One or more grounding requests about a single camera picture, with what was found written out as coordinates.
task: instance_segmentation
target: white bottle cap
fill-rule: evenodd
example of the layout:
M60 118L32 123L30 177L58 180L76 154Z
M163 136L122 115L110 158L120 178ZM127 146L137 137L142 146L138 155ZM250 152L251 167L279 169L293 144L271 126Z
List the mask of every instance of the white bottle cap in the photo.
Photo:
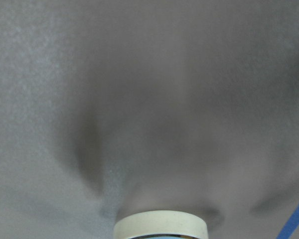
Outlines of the white bottle cap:
M207 225L203 219L177 211L137 213L120 220L114 227L114 239L163 235L208 239Z

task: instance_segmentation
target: gray surface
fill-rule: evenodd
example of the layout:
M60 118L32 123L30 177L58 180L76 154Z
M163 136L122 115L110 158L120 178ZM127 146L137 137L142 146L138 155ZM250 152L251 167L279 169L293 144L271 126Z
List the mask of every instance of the gray surface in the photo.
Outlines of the gray surface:
M298 201L299 1L0 1L0 239L269 239Z

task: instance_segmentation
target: white lid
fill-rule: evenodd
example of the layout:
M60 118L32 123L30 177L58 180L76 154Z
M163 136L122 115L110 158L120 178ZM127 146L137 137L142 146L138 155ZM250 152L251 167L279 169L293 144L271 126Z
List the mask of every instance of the white lid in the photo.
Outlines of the white lid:
M207 225L203 219L177 211L137 213L120 220L114 227L114 239L166 234L208 239Z

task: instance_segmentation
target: blue line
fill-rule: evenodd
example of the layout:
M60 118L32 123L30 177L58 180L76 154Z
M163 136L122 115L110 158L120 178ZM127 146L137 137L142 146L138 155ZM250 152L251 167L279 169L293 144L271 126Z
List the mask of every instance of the blue line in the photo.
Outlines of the blue line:
M299 205L280 231L277 239L288 239L299 226Z

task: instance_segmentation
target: blue stripe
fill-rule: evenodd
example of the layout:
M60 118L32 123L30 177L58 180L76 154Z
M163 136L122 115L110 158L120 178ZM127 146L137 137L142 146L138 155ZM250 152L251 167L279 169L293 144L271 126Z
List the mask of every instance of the blue stripe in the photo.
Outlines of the blue stripe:
M288 239L299 226L299 205L280 231L277 239Z

